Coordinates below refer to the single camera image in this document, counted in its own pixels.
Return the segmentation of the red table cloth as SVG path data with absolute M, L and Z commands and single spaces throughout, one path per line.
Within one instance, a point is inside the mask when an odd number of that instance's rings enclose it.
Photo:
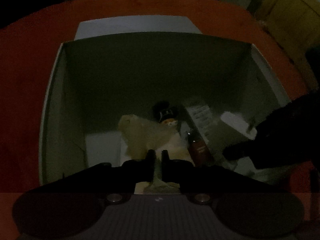
M 289 98 L 306 94 L 297 68 L 253 17 L 216 0 L 72 0 L 28 15 L 1 30 L 1 239 L 19 235 L 14 201 L 39 184 L 39 133 L 50 72 L 61 43 L 82 21 L 130 15 L 186 16 L 206 35 L 252 42 Z

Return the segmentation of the white flat board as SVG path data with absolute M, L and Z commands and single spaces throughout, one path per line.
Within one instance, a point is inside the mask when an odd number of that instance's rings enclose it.
M 196 25 L 185 16 L 137 15 L 80 22 L 74 39 L 140 32 L 201 33 Z

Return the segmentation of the wooden cabinet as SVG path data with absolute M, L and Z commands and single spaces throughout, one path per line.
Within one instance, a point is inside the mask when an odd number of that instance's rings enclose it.
M 255 17 L 295 62 L 319 44 L 319 0 L 264 0 Z

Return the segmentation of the white power adapter plug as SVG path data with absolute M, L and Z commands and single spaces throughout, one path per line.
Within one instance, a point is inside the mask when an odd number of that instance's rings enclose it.
M 241 135 L 245 136 L 249 140 L 254 140 L 257 136 L 257 130 L 255 128 L 249 129 L 249 123 L 247 123 L 240 115 L 231 112 L 224 112 L 220 116 L 221 121 L 226 125 L 236 130 Z

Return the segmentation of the open cardboard box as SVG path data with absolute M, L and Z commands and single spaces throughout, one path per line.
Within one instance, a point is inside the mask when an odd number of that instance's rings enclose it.
M 58 52 L 43 108 L 41 180 L 48 184 L 100 163 L 120 167 L 126 154 L 118 124 L 124 115 L 153 121 L 158 101 L 180 103 L 179 133 L 196 130 L 186 107 L 208 105 L 215 124 L 209 165 L 226 162 L 223 149 L 249 141 L 221 121 L 240 115 L 249 129 L 289 103 L 268 62 L 251 43 L 203 34 L 124 33 L 64 43 Z

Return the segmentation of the brown lip balm tube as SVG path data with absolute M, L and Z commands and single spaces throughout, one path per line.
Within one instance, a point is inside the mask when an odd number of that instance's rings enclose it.
M 209 165 L 212 161 L 212 153 L 199 133 L 195 130 L 191 130 L 187 134 L 187 141 L 188 152 L 194 164 L 196 166 Z

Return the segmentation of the dark bee plush toy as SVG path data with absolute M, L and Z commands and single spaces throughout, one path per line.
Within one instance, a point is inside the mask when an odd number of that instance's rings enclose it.
M 174 103 L 166 100 L 156 102 L 150 110 L 153 121 L 174 127 L 181 132 L 182 122 L 185 120 L 185 108 L 180 103 Z

